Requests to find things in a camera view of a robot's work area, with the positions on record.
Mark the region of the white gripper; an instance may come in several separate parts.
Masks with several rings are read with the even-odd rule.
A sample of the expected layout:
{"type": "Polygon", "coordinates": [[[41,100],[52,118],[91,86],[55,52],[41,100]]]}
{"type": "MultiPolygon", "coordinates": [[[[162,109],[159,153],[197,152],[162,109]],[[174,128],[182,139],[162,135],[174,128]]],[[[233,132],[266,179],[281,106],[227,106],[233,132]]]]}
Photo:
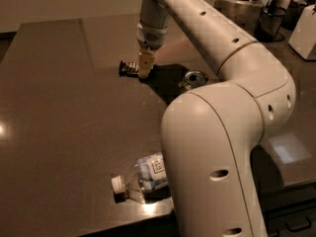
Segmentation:
{"type": "Polygon", "coordinates": [[[136,37],[139,46],[142,47],[138,54],[138,76],[141,79],[146,79],[153,67],[155,55],[151,50],[158,50],[164,44],[166,35],[167,28],[157,29],[149,27],[141,21],[137,23],[136,37]]]}

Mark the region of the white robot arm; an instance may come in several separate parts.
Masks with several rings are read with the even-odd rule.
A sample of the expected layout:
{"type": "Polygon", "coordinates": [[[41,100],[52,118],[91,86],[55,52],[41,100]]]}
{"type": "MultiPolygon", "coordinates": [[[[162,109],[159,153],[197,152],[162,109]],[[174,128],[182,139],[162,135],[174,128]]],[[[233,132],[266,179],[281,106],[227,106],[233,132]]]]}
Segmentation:
{"type": "Polygon", "coordinates": [[[166,109],[161,141],[182,237],[268,237],[250,154],[282,127],[296,99],[287,69],[203,0],[165,7],[218,77],[166,109]]]}

